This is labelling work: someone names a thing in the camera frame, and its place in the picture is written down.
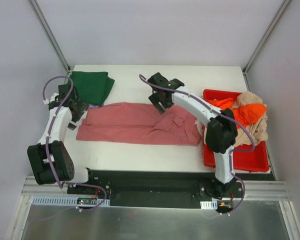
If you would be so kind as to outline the pink t shirt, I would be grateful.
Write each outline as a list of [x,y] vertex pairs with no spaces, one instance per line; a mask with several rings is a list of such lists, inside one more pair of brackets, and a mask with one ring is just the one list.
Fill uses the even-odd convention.
[[198,146],[196,117],[173,105],[160,114],[151,104],[120,102],[90,108],[76,140],[141,145]]

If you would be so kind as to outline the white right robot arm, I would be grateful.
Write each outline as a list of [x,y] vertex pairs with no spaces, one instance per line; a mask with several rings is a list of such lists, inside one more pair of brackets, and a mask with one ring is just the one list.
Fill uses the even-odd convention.
[[233,191],[235,172],[233,151],[238,135],[235,117],[229,108],[222,110],[193,94],[178,79],[167,80],[159,72],[146,79],[139,78],[152,88],[149,100],[163,114],[166,109],[177,105],[196,117],[205,127],[205,144],[213,151],[215,161],[215,192],[227,197]]

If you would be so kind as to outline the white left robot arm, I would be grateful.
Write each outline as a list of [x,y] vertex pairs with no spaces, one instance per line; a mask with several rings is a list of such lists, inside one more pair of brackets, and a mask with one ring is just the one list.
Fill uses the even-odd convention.
[[89,195],[95,191],[96,183],[89,178],[89,169],[76,167],[64,141],[67,130],[74,130],[89,105],[79,99],[76,88],[69,84],[58,86],[58,93],[51,96],[48,109],[49,120],[37,144],[27,149],[28,159],[34,178],[39,185],[57,182],[50,163],[61,183],[78,183],[78,188]]

